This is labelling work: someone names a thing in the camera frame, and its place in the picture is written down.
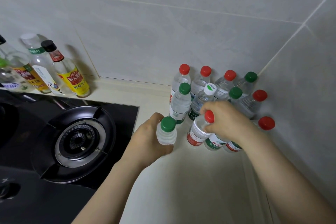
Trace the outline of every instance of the gas stove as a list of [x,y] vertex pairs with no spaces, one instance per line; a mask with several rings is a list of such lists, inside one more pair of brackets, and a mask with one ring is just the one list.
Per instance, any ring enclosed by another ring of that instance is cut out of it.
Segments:
[[124,153],[137,113],[0,90],[0,223],[71,223]]

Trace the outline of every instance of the red bottle cap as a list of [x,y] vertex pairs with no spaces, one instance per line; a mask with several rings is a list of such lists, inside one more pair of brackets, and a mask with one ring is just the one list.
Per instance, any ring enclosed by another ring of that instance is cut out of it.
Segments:
[[275,127],[275,121],[271,117],[264,116],[260,118],[258,125],[263,130],[271,130]]
[[214,123],[215,116],[213,115],[213,112],[210,110],[207,110],[204,114],[204,118],[208,123]]
[[228,81],[233,81],[236,76],[237,76],[237,74],[233,70],[228,70],[224,74],[224,78]]
[[267,99],[267,93],[266,91],[264,90],[256,90],[254,93],[253,93],[253,98],[256,100],[256,101],[264,101],[265,99]]
[[190,71],[190,66],[188,66],[187,64],[180,65],[180,74],[187,75],[189,71]]
[[201,75],[202,76],[208,77],[210,74],[211,74],[211,67],[203,66],[201,68]]

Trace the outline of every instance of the forearm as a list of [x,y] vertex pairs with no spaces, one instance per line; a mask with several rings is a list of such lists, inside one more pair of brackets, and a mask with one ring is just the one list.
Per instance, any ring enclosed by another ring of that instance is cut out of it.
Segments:
[[72,224],[119,223],[132,186],[143,168],[121,158]]
[[331,206],[267,135],[254,131],[241,146],[286,223],[335,223]]

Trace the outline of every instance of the right arm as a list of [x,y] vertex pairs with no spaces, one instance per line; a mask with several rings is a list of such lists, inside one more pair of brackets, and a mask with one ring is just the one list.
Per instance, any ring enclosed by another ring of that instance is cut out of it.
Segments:
[[312,184],[245,115],[227,101],[207,102],[215,122],[205,129],[239,144],[284,223],[336,223],[336,212]]

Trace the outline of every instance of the hand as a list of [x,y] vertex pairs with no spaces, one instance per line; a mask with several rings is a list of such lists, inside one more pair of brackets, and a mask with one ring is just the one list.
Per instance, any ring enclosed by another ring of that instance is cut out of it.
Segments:
[[206,102],[200,113],[204,114],[206,110],[211,110],[215,116],[215,122],[205,127],[208,133],[215,133],[241,145],[242,140],[259,131],[257,126],[228,101]]
[[163,118],[162,114],[156,112],[141,124],[133,134],[122,159],[136,161],[142,168],[146,168],[158,158],[170,154],[174,146],[162,145],[156,137],[157,125]]

